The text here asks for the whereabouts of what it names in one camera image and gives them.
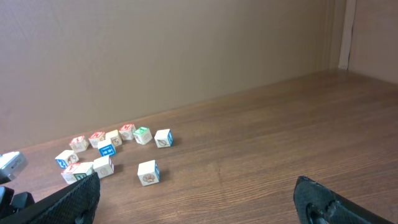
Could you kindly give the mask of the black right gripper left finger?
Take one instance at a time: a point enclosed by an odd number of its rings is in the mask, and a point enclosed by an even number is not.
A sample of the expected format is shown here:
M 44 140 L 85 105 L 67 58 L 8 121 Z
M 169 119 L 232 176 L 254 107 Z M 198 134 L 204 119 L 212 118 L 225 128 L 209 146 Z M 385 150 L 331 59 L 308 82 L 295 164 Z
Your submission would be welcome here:
M 100 179 L 94 172 L 17 213 L 1 218 L 1 224 L 92 224 L 99 200 Z

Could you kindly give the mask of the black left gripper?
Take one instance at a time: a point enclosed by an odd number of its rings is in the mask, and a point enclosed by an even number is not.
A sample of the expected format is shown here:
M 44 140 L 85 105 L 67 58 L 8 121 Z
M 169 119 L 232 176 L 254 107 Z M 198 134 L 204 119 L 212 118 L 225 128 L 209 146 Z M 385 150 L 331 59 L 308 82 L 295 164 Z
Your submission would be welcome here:
M 19 212 L 35 203 L 34 198 L 29 192 L 15 194 L 13 189 L 1 187 L 1 218 Z

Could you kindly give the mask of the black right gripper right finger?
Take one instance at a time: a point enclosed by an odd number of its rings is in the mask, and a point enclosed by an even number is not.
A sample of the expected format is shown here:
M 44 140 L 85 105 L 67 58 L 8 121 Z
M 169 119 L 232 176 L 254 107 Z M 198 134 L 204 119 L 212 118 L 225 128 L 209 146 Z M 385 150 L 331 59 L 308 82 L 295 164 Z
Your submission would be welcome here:
M 392 224 L 306 176 L 298 177 L 293 198 L 301 224 Z

